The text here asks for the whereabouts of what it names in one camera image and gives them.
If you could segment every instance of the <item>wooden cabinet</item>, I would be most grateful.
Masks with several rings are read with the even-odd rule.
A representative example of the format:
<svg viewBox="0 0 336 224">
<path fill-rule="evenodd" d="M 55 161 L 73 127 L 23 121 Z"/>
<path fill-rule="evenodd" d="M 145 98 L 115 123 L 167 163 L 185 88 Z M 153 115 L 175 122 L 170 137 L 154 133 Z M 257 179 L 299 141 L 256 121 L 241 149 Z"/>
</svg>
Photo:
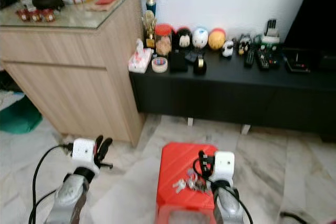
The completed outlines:
<svg viewBox="0 0 336 224">
<path fill-rule="evenodd" d="M 140 0 L 122 0 L 97 29 L 1 27 L 2 65 L 60 133 L 136 145 L 144 115 L 127 65 L 141 15 Z"/>
</svg>

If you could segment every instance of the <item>cabinet door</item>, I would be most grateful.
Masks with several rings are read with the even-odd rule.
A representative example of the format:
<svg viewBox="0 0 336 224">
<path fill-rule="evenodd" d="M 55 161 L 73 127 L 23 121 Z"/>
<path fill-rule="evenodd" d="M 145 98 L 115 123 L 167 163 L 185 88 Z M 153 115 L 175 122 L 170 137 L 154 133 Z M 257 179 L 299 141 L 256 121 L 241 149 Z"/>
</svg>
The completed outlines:
<svg viewBox="0 0 336 224">
<path fill-rule="evenodd" d="M 106 69 L 21 63 L 5 68 L 59 132 L 129 141 Z"/>
</svg>

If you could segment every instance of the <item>cabinet drawer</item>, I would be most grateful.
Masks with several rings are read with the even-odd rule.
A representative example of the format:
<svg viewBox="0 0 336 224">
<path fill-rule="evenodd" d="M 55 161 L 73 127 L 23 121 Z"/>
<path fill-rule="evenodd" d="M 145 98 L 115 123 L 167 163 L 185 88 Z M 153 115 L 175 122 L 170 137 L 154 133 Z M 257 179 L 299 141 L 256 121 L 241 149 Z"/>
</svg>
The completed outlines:
<svg viewBox="0 0 336 224">
<path fill-rule="evenodd" d="M 104 67 L 99 33 L 10 29 L 0 32 L 2 60 Z"/>
<path fill-rule="evenodd" d="M 4 67 L 59 132 L 130 140 L 104 69 L 8 62 Z"/>
</svg>

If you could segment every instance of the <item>tape roll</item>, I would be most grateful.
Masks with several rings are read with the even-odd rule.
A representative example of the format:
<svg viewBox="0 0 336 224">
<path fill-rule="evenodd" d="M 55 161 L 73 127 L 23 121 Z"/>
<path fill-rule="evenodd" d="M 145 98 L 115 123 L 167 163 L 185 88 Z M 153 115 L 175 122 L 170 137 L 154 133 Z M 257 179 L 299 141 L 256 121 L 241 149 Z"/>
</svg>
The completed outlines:
<svg viewBox="0 0 336 224">
<path fill-rule="evenodd" d="M 157 57 L 152 60 L 152 69 L 155 73 L 166 72 L 168 68 L 168 61 L 166 58 Z"/>
</svg>

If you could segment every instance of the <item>glass countertop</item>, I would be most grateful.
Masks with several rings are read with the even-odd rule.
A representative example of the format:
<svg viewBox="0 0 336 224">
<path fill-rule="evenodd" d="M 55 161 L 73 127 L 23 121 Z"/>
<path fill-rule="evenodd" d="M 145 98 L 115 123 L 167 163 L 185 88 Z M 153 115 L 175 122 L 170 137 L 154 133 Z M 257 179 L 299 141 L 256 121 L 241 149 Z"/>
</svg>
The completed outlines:
<svg viewBox="0 0 336 224">
<path fill-rule="evenodd" d="M 92 0 L 78 5 L 66 5 L 60 12 L 55 12 L 54 22 L 23 22 L 15 14 L 18 9 L 23 8 L 23 3 L 31 3 L 31 0 L 23 0 L 22 3 L 18 2 L 0 10 L 0 27 L 97 29 L 125 0 L 114 1 L 112 7 L 106 11 L 94 12 L 87 10 L 96 1 Z"/>
</svg>

